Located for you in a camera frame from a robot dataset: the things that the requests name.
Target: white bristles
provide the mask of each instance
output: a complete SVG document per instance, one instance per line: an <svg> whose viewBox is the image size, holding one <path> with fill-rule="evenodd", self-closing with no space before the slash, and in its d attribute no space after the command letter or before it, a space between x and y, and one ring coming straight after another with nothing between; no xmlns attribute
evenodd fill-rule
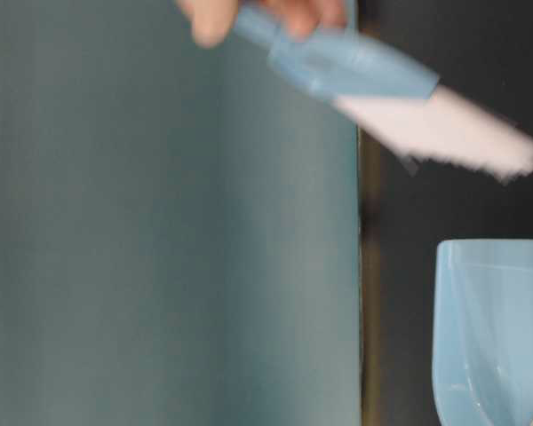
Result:
<svg viewBox="0 0 533 426"><path fill-rule="evenodd" d="M427 100L340 97L333 105L401 157L485 170L501 180L533 171L533 138L441 86Z"/></svg>

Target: blue brush handle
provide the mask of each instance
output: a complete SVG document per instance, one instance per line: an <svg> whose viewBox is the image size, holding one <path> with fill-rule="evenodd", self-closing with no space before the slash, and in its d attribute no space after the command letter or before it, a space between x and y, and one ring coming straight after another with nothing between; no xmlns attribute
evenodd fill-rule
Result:
<svg viewBox="0 0 533 426"><path fill-rule="evenodd" d="M339 95L428 99L439 76L396 49L351 30L319 28L293 40L254 4L239 11L235 31L270 49L270 64L320 99Z"/></svg>

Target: hand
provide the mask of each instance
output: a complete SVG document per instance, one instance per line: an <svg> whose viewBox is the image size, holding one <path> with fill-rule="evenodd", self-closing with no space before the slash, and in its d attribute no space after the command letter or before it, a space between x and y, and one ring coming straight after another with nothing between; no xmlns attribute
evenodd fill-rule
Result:
<svg viewBox="0 0 533 426"><path fill-rule="evenodd" d="M239 0L177 0L192 23L196 43L212 47L220 43L235 22ZM292 36L307 37L318 25L343 27L344 0L261 0L259 2L282 21Z"/></svg>

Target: blue plastic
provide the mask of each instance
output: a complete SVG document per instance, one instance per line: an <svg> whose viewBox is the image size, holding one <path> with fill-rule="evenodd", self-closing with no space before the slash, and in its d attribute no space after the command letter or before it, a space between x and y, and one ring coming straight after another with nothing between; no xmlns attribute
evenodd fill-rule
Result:
<svg viewBox="0 0 533 426"><path fill-rule="evenodd" d="M533 241L441 244L433 383L443 426L533 419Z"/></svg>
<svg viewBox="0 0 533 426"><path fill-rule="evenodd" d="M338 95L428 99L439 80L407 55L351 30L319 28L297 42L253 4L241 9L235 30L270 48L274 69L320 99Z"/></svg>

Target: brush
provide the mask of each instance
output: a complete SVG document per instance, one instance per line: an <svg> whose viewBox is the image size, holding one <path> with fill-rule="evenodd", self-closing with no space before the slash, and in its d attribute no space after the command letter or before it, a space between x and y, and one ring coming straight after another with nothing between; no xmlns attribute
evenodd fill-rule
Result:
<svg viewBox="0 0 533 426"><path fill-rule="evenodd" d="M413 58L353 30L318 28L290 37L260 6L245 4L235 31L269 50L271 67L328 102L410 160L483 170L500 181L533 172L533 138L439 85Z"/></svg>

